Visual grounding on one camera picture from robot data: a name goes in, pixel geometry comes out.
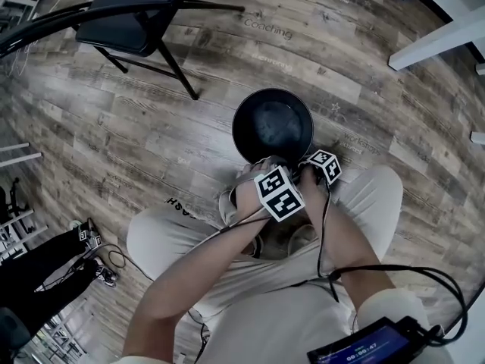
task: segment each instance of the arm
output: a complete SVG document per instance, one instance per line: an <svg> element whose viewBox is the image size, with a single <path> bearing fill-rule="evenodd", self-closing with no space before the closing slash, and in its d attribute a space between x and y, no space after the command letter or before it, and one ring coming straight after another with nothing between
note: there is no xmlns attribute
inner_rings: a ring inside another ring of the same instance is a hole
<svg viewBox="0 0 485 364"><path fill-rule="evenodd" d="M249 170L250 167L246 166L244 171ZM253 182L240 184L236 198L238 220L248 217L261 206ZM212 288L266 222L243 225L217 236L182 256L160 275L136 308L128 328L123 356L144 356L172 362L178 321Z"/></svg>
<svg viewBox="0 0 485 364"><path fill-rule="evenodd" d="M313 169L307 167L302 172L300 184L306 211L319 237L322 235L322 220L328 195L318 189ZM325 250L336 268L359 265L380 264L374 250L357 224L332 203L325 223ZM342 274L342 283L349 293L355 308L375 293L394 288L384 271L353 271Z"/></svg>

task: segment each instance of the forearm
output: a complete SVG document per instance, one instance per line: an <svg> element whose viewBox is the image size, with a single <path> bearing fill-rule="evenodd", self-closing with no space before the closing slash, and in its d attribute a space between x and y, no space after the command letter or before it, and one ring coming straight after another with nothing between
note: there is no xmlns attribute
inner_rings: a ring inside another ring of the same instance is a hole
<svg viewBox="0 0 485 364"><path fill-rule="evenodd" d="M181 317L214 286L265 222L234 228L182 256L150 286L137 312L155 319Z"/></svg>
<svg viewBox="0 0 485 364"><path fill-rule="evenodd" d="M314 188L302 190L302 195L308 217L321 237L323 211L328 196ZM367 237L357 224L333 203L330 203L325 222L324 247L336 268L380 264ZM356 309L375 293L394 288L389 276L383 271L348 272L342 275L342 283Z"/></svg>

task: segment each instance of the shirt sleeve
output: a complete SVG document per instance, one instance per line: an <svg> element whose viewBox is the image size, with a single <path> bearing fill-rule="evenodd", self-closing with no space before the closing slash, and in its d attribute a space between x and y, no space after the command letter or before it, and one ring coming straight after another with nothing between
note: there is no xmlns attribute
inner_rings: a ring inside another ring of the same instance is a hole
<svg viewBox="0 0 485 364"><path fill-rule="evenodd" d="M126 356L113 364L170 364L166 361L141 356Z"/></svg>
<svg viewBox="0 0 485 364"><path fill-rule="evenodd" d="M362 303L357 312L360 328L365 328L383 317L387 317L393 322L399 322L406 316L414 318L422 328L430 329L430 323L421 300L411 291L399 288L382 290L374 294ZM453 360L445 347L427 347L412 363L453 364Z"/></svg>

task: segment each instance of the black pants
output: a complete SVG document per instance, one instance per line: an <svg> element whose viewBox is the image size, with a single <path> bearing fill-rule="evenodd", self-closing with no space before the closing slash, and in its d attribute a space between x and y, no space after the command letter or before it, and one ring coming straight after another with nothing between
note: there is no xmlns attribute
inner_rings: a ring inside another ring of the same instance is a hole
<svg viewBox="0 0 485 364"><path fill-rule="evenodd" d="M97 263L89 260L83 270L61 283L34 292L55 270L84 253L85 248L85 243L79 241L78 230L73 229L0 265L0 307L8 307L35 335L96 278Z"/></svg>

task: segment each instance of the chair leg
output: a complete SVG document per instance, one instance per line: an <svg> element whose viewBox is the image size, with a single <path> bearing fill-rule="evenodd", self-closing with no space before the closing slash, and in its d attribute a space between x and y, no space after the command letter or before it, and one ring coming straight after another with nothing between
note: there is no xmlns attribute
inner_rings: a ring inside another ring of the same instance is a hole
<svg viewBox="0 0 485 364"><path fill-rule="evenodd" d="M241 5L217 4L203 2L200 0L186 0L180 4L179 9L227 9L231 11L244 12L245 8Z"/></svg>
<svg viewBox="0 0 485 364"><path fill-rule="evenodd" d="M182 83L183 87L190 94L190 97L192 97L192 100L198 100L199 95L197 95L196 91L192 88L189 81L185 78L185 75L181 71L179 65L177 64L177 62L175 61L170 51L168 51L167 46L165 45L165 43L162 42L161 39L158 41L158 50L163 55L163 57L165 58L165 61L167 61L171 69L174 71L175 75Z"/></svg>
<svg viewBox="0 0 485 364"><path fill-rule="evenodd" d="M118 69L120 69L124 74L128 73L128 69L126 69L120 62L118 62L116 59L111 57L111 54L107 52L104 48L98 47L97 45L94 46L96 50L101 52L106 59L108 59L114 66L116 66Z"/></svg>

